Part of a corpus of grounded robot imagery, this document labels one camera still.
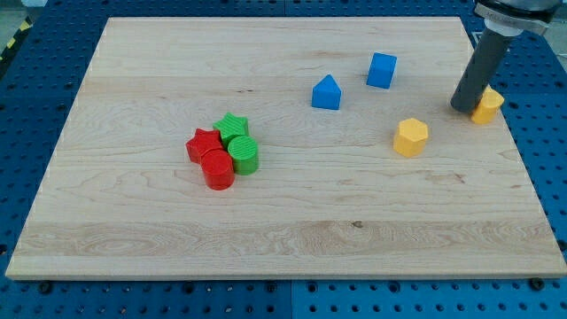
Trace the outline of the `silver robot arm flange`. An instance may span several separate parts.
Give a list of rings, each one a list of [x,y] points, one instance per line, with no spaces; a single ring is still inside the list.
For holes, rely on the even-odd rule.
[[[523,31],[544,35],[562,0],[476,0],[474,12],[485,26],[503,36]]]

